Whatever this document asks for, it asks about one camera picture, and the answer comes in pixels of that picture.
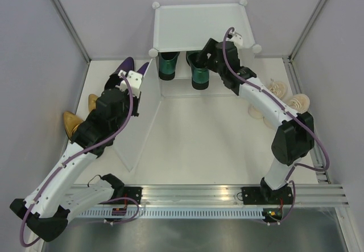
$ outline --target yellow shoe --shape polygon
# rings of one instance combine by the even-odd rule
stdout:
[[[65,111],[63,113],[63,124],[69,139],[71,139],[71,136],[82,122],[83,120],[81,118],[70,111]]]
[[[96,109],[96,100],[98,96],[95,94],[89,95],[89,112],[91,113],[92,110]]]

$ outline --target beige shoe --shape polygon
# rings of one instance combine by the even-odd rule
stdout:
[[[66,131],[66,134],[69,139],[75,133],[78,126],[83,122],[81,118],[77,115],[71,113],[70,111],[65,111],[63,113],[63,124]]]
[[[95,94],[89,95],[89,112],[91,113],[92,110],[96,109],[96,100],[98,96]]]
[[[305,113],[308,111],[310,100],[308,96],[305,94],[296,94],[292,96],[286,104],[291,107],[292,109],[295,109],[300,114]],[[264,123],[267,125],[267,127],[274,129],[273,125],[264,117],[263,118]]]
[[[268,85],[267,88],[280,100],[286,95],[287,92],[287,85],[282,81],[273,81],[270,85]],[[255,119],[263,118],[263,114],[252,105],[249,105],[248,113]]]

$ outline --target purple shoe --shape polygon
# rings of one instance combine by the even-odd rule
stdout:
[[[139,68],[139,70],[137,71],[138,73],[142,74],[143,76],[146,73],[146,70],[148,68],[149,63],[144,63],[142,67]]]
[[[106,82],[104,89],[113,89],[116,85],[120,85],[121,78],[118,76],[120,70],[128,73],[129,71],[134,71],[134,59],[132,57],[127,57],[116,69],[114,73],[112,73],[109,77],[109,80]]]

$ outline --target gray wall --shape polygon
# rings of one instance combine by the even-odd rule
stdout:
[[[61,0],[92,57],[144,57],[152,48],[154,1],[161,5],[239,0]],[[248,0],[247,13],[263,55],[288,55],[319,0]]]
[[[364,233],[364,0],[329,0],[296,59],[319,136]]]
[[[75,110],[87,65],[49,0],[0,0],[0,16],[0,250],[14,252],[20,219],[9,205],[58,161],[62,112]]]

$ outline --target gray floor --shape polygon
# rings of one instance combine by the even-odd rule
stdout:
[[[86,220],[76,223],[84,224]],[[70,228],[43,252],[347,251],[333,210],[295,209],[280,226],[250,220],[148,220]]]

